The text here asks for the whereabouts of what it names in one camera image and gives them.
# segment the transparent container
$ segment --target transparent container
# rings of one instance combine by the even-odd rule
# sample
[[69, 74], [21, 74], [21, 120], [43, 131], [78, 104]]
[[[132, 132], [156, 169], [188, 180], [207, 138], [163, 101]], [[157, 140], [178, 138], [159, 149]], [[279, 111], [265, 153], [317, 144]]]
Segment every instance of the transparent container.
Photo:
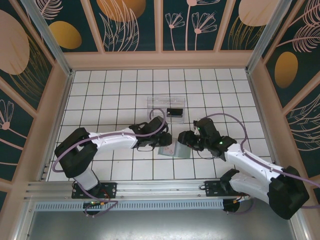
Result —
[[[147, 98], [147, 119], [149, 119], [152, 109], [162, 109], [166, 114], [166, 122], [169, 124], [183, 124], [185, 119], [186, 98], [179, 96], [149, 96]], [[170, 116], [168, 109], [182, 110], [181, 116]], [[161, 111], [154, 110], [151, 118], [163, 116]]]

